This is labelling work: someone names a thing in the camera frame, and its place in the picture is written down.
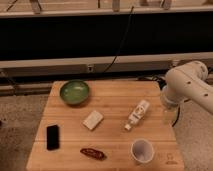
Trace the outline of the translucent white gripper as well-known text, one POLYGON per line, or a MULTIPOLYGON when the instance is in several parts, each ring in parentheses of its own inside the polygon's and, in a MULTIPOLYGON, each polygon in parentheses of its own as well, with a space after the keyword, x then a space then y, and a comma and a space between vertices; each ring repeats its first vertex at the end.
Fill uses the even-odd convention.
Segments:
POLYGON ((161 91, 160 100, 163 104, 163 123, 175 125, 180 116, 180 103, 183 96, 166 85, 161 91))

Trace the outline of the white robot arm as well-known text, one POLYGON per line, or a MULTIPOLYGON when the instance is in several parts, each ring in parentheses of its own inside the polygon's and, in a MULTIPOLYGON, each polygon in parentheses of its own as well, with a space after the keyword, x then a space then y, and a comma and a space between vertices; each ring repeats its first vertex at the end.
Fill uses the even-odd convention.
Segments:
POLYGON ((187 98, 213 115, 213 86, 205 82, 207 66, 200 61, 191 61, 170 69, 165 75, 166 85, 160 100, 163 105, 163 123, 173 124, 181 102, 187 98))

